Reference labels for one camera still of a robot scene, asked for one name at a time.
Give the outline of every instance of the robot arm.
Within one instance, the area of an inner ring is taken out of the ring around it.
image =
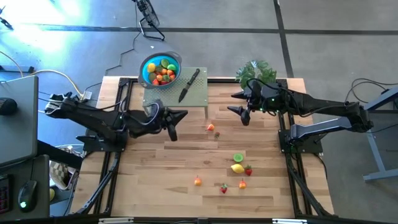
[[[70,119],[108,142],[118,142],[127,130],[130,137],[138,138],[145,134],[158,134],[162,129],[168,129],[171,140],[176,141],[175,126],[188,114],[186,110],[165,108],[160,100],[151,104],[149,115],[140,110],[104,111],[80,103],[71,95],[52,94],[44,109],[45,114],[52,118]]]
[[[273,113],[289,112],[301,117],[313,113],[341,116],[341,118],[324,123],[302,126],[295,124],[291,128],[290,138],[299,139],[306,136],[329,133],[346,129],[363,133],[371,129],[373,123],[369,115],[358,103],[318,100],[305,93],[299,93],[281,87],[278,83],[268,83],[261,86],[257,80],[251,80],[244,91],[235,93],[233,98],[247,101],[246,109],[229,106],[228,109],[241,116],[243,125],[249,125],[250,112],[262,111]]]

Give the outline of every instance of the gray floor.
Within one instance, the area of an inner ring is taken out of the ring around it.
[[[152,3],[161,27],[278,28],[272,0],[153,0]],[[280,0],[280,6],[286,29],[398,28],[398,2],[394,0]],[[26,1],[22,6],[9,1],[2,16],[16,30],[9,32],[0,26],[0,50],[20,65],[68,74],[81,91],[100,82],[105,70],[119,63],[120,54],[131,48],[136,35],[135,32],[41,31],[24,24],[134,27],[134,5],[130,0],[117,3],[37,0]],[[233,77],[251,59],[267,60],[279,77],[287,76],[279,34],[166,32],[165,35],[165,42],[138,37],[136,50],[124,54],[122,66],[107,75],[136,75],[141,61],[151,53],[174,50],[181,54],[183,66],[208,67],[211,76]],[[389,83],[398,80],[398,35],[289,34],[287,44],[294,77],[304,78],[307,91],[316,98],[344,100],[355,78]],[[0,57],[0,64],[3,63],[11,64]],[[0,78],[17,77],[17,74],[0,73]],[[39,80],[40,90],[47,93],[73,91],[66,79],[56,74],[40,74]],[[365,100],[377,97],[380,92],[371,85],[358,88],[358,95]],[[316,122],[328,118],[314,116]],[[39,139],[50,144],[78,144],[75,136],[84,132],[84,127],[71,121],[39,115]],[[329,134],[322,143],[335,213],[345,218],[398,222],[398,178],[363,182],[362,175],[377,171],[365,135],[342,131]],[[398,153],[380,150],[386,157],[386,167],[398,168]],[[62,214],[65,204],[54,205],[52,214]]]

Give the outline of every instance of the blue colander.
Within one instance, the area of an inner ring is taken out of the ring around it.
[[[162,61],[162,59],[167,59],[170,64],[174,64],[176,66],[176,71],[174,71],[175,74],[175,79],[166,84],[166,85],[153,85],[150,80],[149,80],[149,72],[148,72],[148,64],[150,63],[154,63],[155,65],[160,65],[160,61]],[[182,62],[182,58],[179,54],[175,53],[175,52],[164,52],[164,53],[156,53],[153,55],[148,56],[141,64],[140,66],[140,73],[138,76],[138,82],[147,89],[153,89],[153,88],[158,88],[158,89],[166,89],[171,87],[176,79],[178,79],[178,77],[180,76],[181,73],[181,62]]]

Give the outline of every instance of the wooden tabletop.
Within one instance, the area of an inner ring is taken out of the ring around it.
[[[103,78],[97,107],[114,104],[119,78]],[[290,89],[305,92],[303,79],[287,81]],[[279,121],[268,114],[251,113],[250,125],[243,126],[240,117],[226,108],[246,105],[245,101],[230,97],[239,90],[238,84],[209,84],[209,120],[205,119],[203,109],[189,108],[188,115],[177,126],[176,142],[170,141],[167,131],[129,139],[122,153],[112,216],[293,217],[285,157],[277,140]],[[140,85],[133,86],[130,109],[142,109],[143,92]],[[311,117],[296,116],[295,121],[312,124]],[[221,134],[218,140],[214,133],[205,131],[210,123]],[[244,155],[243,166],[252,166],[252,176],[231,170],[233,154],[237,152]],[[103,152],[95,152],[83,161],[71,212],[81,208],[97,187],[103,156]],[[321,162],[312,154],[302,157],[309,189],[333,213]],[[193,185],[197,175],[202,179],[201,187]],[[248,185],[244,190],[238,188],[242,178]],[[220,192],[223,183],[228,185],[225,194]],[[297,188],[300,208],[304,210]]]

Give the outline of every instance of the knife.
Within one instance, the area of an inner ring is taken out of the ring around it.
[[[187,85],[185,86],[185,88],[182,89],[181,94],[180,94],[180,98],[178,99],[178,102],[179,102],[179,103],[184,99],[185,95],[186,95],[187,92],[188,92],[188,89],[191,87],[193,81],[195,81],[195,79],[197,78],[199,72],[200,72],[200,69],[197,68],[197,70],[195,71],[195,73],[192,75],[191,80],[189,80],[189,82],[187,83]]]

